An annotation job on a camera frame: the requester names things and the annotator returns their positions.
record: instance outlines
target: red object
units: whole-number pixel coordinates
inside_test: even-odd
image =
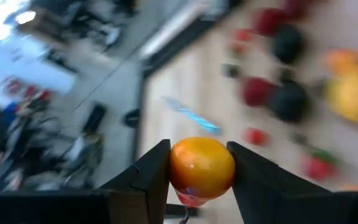
[[[15,95],[22,89],[22,83],[19,80],[12,79],[9,81],[6,88],[9,94]]]
[[[284,0],[283,9],[290,19],[300,19],[307,13],[310,0]]]
[[[249,128],[246,130],[247,142],[256,146],[263,146],[266,144],[268,136],[267,134],[256,128]]]
[[[257,16],[254,29],[260,35],[272,36],[288,19],[289,16],[284,10],[267,8]]]
[[[35,85],[30,85],[27,88],[24,97],[33,97],[36,91],[37,91],[37,87],[35,87]]]
[[[204,205],[208,199],[200,198],[191,194],[184,194],[175,189],[178,195],[179,201],[186,207],[200,207]]]
[[[50,100],[50,92],[48,90],[42,90],[40,99],[42,100]]]
[[[246,51],[246,47],[243,43],[233,42],[231,44],[231,50],[235,54],[243,54]]]
[[[323,180],[335,174],[334,165],[316,157],[306,161],[306,174],[314,180]]]
[[[236,29],[234,31],[234,39],[238,41],[248,42],[252,39],[252,29]]]
[[[248,106],[262,106],[267,103],[271,92],[276,88],[263,78],[250,78],[245,81],[242,99]]]

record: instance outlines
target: clutter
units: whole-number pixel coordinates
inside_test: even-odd
[[[282,9],[266,8],[257,16],[254,29],[264,36],[272,36],[288,20],[288,14]]]
[[[234,172],[231,153],[215,139],[182,139],[170,153],[170,182],[187,207],[199,207],[224,194],[232,185]]]
[[[93,133],[66,136],[61,133],[60,120],[48,115],[49,97],[45,93],[29,95],[20,106],[11,103],[0,111],[0,190],[40,190],[50,184],[58,186],[56,190],[93,188],[92,175],[101,162],[103,139],[95,133],[97,122],[90,121],[100,115],[95,118],[93,111],[88,119]],[[51,142],[56,141],[70,147],[54,152]],[[48,178],[36,178],[45,173],[50,174]]]
[[[244,132],[245,139],[248,143],[255,146],[264,146],[268,141],[268,134],[257,128],[248,128]]]
[[[247,106],[266,105],[276,86],[269,81],[252,77],[244,81],[242,100]]]
[[[165,102],[168,104],[171,109],[186,115],[188,118],[195,121],[200,127],[202,127],[205,131],[211,134],[220,134],[222,129],[207,119],[202,118],[200,115],[190,111],[185,105],[181,104],[179,101],[174,100],[172,98],[165,97]]]
[[[304,51],[305,40],[301,31],[286,24],[273,37],[272,53],[285,64],[293,63]]]

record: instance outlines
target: black cable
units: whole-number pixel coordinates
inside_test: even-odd
[[[185,207],[185,212],[186,212],[186,215],[185,215],[185,217],[183,217],[182,220],[180,220],[179,224],[186,224],[187,221],[189,220],[189,218],[190,218],[190,212],[189,212],[189,208],[188,208],[188,207]]]

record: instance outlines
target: floor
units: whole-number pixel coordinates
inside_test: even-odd
[[[106,8],[104,3],[101,2],[100,9]],[[134,130],[122,125],[121,118],[137,106],[142,68],[138,50],[184,3],[182,0],[140,2],[138,13],[128,20],[121,42],[108,52],[109,57],[92,53],[92,46],[86,40],[69,48],[69,64],[80,74],[71,92],[57,102],[67,127],[64,132],[79,134],[95,101],[108,108],[100,127],[106,139],[104,157],[94,177],[96,186],[132,164]]]

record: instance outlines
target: wooden surface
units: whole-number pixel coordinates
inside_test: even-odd
[[[236,141],[304,177],[301,169],[302,150],[288,138],[292,131],[302,131],[309,136],[312,144],[333,150],[344,161],[341,175],[318,184],[332,190],[340,189],[345,183],[358,184],[357,126],[338,118],[312,93],[314,110],[308,120],[300,126],[284,124],[265,109],[244,106],[239,101],[240,82],[226,78],[222,73],[222,63],[231,61],[227,45],[233,29],[250,27],[255,11],[261,7],[278,6],[279,2],[248,2],[151,77],[146,86],[141,154],[161,139],[171,139],[174,145],[188,136],[209,136],[194,121],[172,111],[162,100],[163,96],[169,96],[223,128],[222,135],[210,137],[223,143]],[[308,50],[294,69],[298,73],[297,79],[306,86],[312,86],[320,78],[331,75],[322,63],[322,54],[333,47],[358,49],[358,1],[318,2],[310,9],[310,16],[297,25],[308,39]],[[281,67],[269,53],[269,39],[263,37],[255,39],[241,64],[247,75],[268,78],[274,82]],[[270,144],[255,147],[244,142],[242,134],[248,127],[266,130],[270,135]],[[172,190],[168,202],[178,203]],[[231,190],[207,203],[206,207],[219,208],[218,215],[209,219],[213,220],[212,223],[241,221]]]

